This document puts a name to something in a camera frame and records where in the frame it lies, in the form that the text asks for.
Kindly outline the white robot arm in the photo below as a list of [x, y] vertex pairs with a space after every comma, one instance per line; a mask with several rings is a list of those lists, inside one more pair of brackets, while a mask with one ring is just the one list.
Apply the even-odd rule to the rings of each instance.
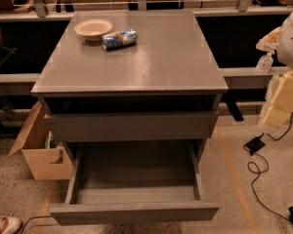
[[290, 68], [269, 82], [259, 126], [270, 131], [283, 126], [293, 113], [293, 12], [282, 26], [260, 39], [256, 48], [267, 52], [267, 56], [276, 54], [277, 60]]

